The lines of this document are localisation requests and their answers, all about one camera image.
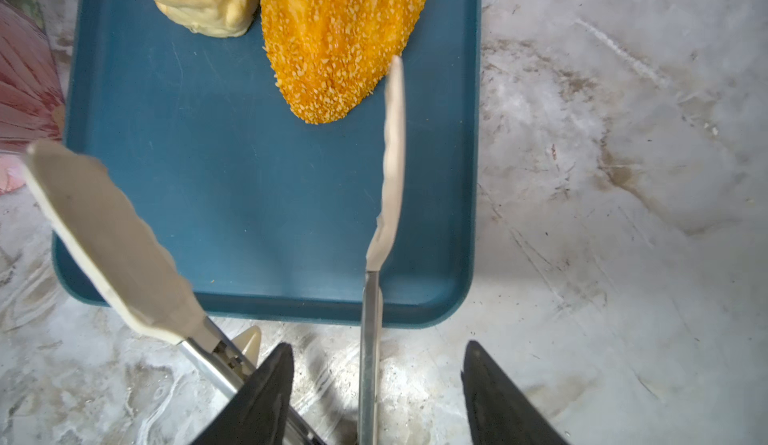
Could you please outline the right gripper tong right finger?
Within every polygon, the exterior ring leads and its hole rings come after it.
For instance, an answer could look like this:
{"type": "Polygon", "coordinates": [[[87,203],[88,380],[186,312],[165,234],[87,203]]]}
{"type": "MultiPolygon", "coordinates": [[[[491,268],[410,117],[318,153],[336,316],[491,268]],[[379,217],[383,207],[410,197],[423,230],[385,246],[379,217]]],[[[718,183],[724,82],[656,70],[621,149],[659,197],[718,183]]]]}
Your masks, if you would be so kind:
{"type": "Polygon", "coordinates": [[[362,299],[358,442],[378,442],[380,335],[383,323],[381,269],[396,240],[403,203],[406,166],[406,102],[402,59],[393,56],[385,86],[381,210],[366,252],[362,299]]]}

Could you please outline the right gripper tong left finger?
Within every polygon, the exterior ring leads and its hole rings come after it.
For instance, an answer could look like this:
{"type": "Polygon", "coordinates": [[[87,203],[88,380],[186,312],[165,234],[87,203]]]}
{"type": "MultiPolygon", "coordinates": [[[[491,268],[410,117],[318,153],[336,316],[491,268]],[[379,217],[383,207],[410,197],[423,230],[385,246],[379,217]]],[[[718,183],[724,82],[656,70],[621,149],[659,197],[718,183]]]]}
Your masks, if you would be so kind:
{"type": "Polygon", "coordinates": [[[208,317],[170,253],[96,159],[39,140],[23,157],[41,210],[101,297],[140,335],[181,350],[229,400],[198,444],[319,444],[293,409],[294,354],[255,365],[208,317]]]}

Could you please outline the floral paper bag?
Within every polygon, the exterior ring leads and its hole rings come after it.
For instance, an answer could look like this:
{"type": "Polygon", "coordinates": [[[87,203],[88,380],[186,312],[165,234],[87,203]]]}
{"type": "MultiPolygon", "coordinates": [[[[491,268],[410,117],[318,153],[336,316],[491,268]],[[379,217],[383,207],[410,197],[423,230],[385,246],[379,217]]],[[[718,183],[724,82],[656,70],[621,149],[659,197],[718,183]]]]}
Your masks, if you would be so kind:
{"type": "Polygon", "coordinates": [[[1,0],[1,193],[25,184],[20,155],[59,141],[65,100],[38,0],[1,0]]]}

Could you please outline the large oval brown bread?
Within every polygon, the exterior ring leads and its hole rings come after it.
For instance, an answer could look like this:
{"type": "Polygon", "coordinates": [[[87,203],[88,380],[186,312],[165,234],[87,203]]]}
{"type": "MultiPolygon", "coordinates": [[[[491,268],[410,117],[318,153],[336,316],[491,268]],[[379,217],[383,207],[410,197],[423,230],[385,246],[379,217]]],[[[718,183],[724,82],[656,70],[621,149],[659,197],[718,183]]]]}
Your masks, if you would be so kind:
{"type": "Polygon", "coordinates": [[[345,117],[402,55],[427,0],[260,0],[264,49],[290,110],[345,117]]]}

